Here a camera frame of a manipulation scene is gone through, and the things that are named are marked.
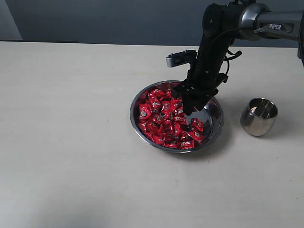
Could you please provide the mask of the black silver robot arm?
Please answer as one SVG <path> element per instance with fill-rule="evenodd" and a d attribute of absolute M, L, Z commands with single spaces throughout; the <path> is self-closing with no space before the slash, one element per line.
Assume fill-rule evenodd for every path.
<path fill-rule="evenodd" d="M 174 98 L 181 98 L 186 115 L 200 111 L 228 80 L 221 73 L 223 62 L 241 55 L 226 55 L 234 40 L 258 41 L 287 39 L 298 42 L 298 57 L 304 58 L 303 10 L 272 12 L 265 4 L 254 0 L 234 0 L 227 5 L 209 5 L 202 18 L 203 36 L 198 51 L 186 50 L 170 54 L 168 67 L 189 64 L 187 77 L 172 89 Z"/>

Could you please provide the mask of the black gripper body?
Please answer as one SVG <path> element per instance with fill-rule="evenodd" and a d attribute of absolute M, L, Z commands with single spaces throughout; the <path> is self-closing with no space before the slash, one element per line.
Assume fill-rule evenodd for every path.
<path fill-rule="evenodd" d="M 180 97 L 181 99 L 183 95 L 193 95 L 195 97 L 198 94 L 214 94 L 215 96 L 219 92 L 218 87 L 222 83 L 226 83 L 227 80 L 226 72 L 219 73 L 210 69 L 198 71 L 191 68 L 188 71 L 187 78 L 171 89 L 171 95 L 174 98 Z"/>

